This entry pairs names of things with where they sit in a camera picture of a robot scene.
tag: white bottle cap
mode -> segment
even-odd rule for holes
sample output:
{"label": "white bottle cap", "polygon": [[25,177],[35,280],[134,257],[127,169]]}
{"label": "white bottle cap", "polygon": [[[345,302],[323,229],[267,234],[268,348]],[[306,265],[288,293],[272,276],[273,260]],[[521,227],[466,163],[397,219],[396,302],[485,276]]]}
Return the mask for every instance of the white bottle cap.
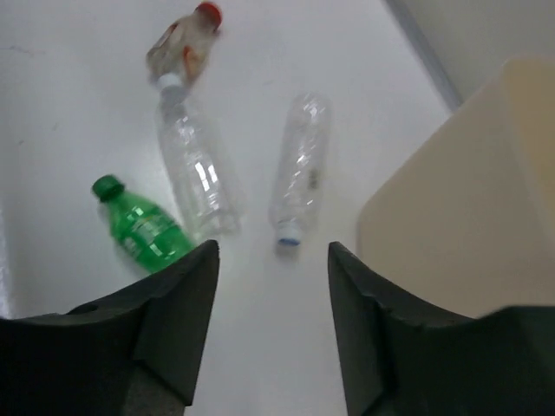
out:
{"label": "white bottle cap", "polygon": [[163,74],[157,81],[156,85],[160,89],[160,91],[164,88],[168,87],[184,87],[183,81],[181,80],[180,76],[170,72],[168,74]]}
{"label": "white bottle cap", "polygon": [[296,247],[303,240],[303,230],[293,222],[280,223],[277,225],[276,238],[279,245]]}

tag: green bottle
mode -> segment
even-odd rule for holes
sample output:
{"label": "green bottle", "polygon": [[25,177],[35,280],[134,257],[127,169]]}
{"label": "green bottle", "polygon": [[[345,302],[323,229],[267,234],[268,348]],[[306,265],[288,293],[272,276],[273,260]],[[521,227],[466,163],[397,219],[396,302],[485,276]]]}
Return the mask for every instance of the green bottle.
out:
{"label": "green bottle", "polygon": [[151,273],[194,249],[172,217],[148,199],[126,192],[115,176],[98,179],[92,191],[108,207],[112,237]]}

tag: wall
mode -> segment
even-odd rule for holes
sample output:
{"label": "wall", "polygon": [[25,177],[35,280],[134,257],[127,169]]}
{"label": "wall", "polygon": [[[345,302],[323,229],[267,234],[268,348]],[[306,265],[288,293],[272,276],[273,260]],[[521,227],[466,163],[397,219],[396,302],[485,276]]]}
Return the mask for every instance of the wall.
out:
{"label": "wall", "polygon": [[463,99],[518,54],[555,55],[552,0],[400,0]]}

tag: bottle with red cap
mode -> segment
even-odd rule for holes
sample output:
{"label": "bottle with red cap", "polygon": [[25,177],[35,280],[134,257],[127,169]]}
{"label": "bottle with red cap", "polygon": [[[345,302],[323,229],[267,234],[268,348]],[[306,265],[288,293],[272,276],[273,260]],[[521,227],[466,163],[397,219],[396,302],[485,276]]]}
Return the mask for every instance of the bottle with red cap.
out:
{"label": "bottle with red cap", "polygon": [[147,53],[147,65],[154,78],[168,73],[190,83],[206,64],[222,12],[217,4],[203,2],[191,15],[174,22]]}

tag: bottle cap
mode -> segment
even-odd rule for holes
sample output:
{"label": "bottle cap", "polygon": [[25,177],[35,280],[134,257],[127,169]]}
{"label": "bottle cap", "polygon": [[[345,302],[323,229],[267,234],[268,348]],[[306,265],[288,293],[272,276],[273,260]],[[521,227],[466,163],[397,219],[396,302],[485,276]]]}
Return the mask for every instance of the bottle cap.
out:
{"label": "bottle cap", "polygon": [[280,223],[277,225],[276,238],[279,245],[297,247],[303,240],[303,230],[293,223]]}
{"label": "bottle cap", "polygon": [[213,21],[215,26],[214,30],[219,28],[219,25],[222,24],[222,10],[216,3],[202,2],[195,10],[206,13],[210,17],[210,20]]}
{"label": "bottle cap", "polygon": [[181,80],[179,75],[174,74],[173,72],[169,72],[167,74],[163,74],[160,78],[158,78],[158,80],[156,81],[156,85],[161,91],[162,89],[168,87],[183,87],[183,81]]}
{"label": "bottle cap", "polygon": [[117,197],[125,190],[123,185],[114,175],[106,175],[93,183],[91,191],[101,201],[106,202]]}

